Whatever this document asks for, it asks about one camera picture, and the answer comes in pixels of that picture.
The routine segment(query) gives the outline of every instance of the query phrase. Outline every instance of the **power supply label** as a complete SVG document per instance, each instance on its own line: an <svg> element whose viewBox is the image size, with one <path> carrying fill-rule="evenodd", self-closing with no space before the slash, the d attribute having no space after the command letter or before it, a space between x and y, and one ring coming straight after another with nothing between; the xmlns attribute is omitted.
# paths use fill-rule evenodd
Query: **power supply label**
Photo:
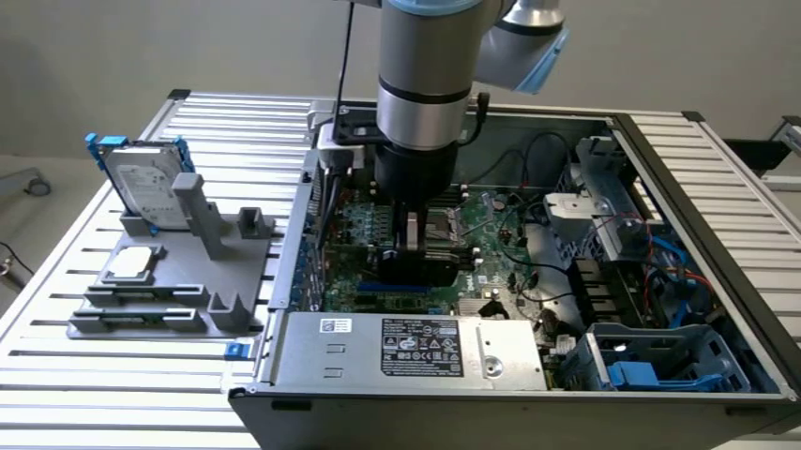
<svg viewBox="0 0 801 450"><path fill-rule="evenodd" d="M383 319L380 371L389 377L463 377L457 321Z"/></svg>

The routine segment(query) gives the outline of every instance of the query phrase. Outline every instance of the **circuit board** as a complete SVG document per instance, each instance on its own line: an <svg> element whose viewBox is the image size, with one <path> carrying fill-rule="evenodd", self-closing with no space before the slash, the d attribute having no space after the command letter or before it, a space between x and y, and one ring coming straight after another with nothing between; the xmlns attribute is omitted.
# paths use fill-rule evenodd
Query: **circuit board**
<svg viewBox="0 0 801 450"><path fill-rule="evenodd" d="M473 315L496 290L493 296L512 318L535 314L537 307L520 302L516 283L509 284L511 279L524 281L531 269L503 255L501 249L519 261L529 261L520 217L496 200L505 196L471 192L453 207L429 210L428 249L476 252L473 270L460 271L452 286L443 288L387 287L375 281L368 259L371 251L391 246L391 208L365 197L355 193L334 218L336 234L325 252L324 310Z"/></svg>

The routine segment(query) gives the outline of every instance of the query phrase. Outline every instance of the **wheel caster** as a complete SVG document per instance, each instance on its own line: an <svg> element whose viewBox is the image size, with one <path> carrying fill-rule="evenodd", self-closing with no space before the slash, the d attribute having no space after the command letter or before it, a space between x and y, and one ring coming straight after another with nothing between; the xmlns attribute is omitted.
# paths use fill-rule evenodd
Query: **wheel caster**
<svg viewBox="0 0 801 450"><path fill-rule="evenodd" d="M50 193L50 183L47 183L41 178L33 178L27 181L27 188L25 189L25 193L31 195L33 197L43 197Z"/></svg>

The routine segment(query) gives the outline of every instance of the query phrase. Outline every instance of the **white wall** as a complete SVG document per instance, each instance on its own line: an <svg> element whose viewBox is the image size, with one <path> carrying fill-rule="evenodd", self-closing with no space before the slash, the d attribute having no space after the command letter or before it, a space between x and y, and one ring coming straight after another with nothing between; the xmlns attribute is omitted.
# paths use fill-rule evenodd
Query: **white wall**
<svg viewBox="0 0 801 450"><path fill-rule="evenodd" d="M543 93L495 101L698 110L731 137L801 113L796 0L563 0L569 46ZM0 153L84 156L136 135L172 87L333 94L330 0L0 0ZM356 9L345 94L373 97L379 17Z"/></svg>

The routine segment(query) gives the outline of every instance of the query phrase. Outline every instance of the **metal slotted table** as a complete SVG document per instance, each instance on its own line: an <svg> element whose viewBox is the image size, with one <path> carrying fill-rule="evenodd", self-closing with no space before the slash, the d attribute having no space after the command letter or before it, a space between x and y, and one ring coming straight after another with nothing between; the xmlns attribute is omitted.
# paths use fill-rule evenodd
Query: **metal slotted table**
<svg viewBox="0 0 801 450"><path fill-rule="evenodd" d="M188 140L206 180L204 191L220 212L260 206L276 217L256 318L266 317L309 150L309 104L300 98L190 93L185 99L168 99L141 135ZM679 113L630 114L782 324L801 340L801 277L787 272L801 272L798 235L788 231L794 219L751 182L747 169L703 124ZM252 362L222 360L224 340L66 339L70 312L121 234L120 210L106 183L0 319L0 448L256 448L220 393L222 383L249 379ZM779 282L787 285L774 292ZM778 439L799 440L801 430ZM796 444L739 441L723 448L790 449Z"/></svg>

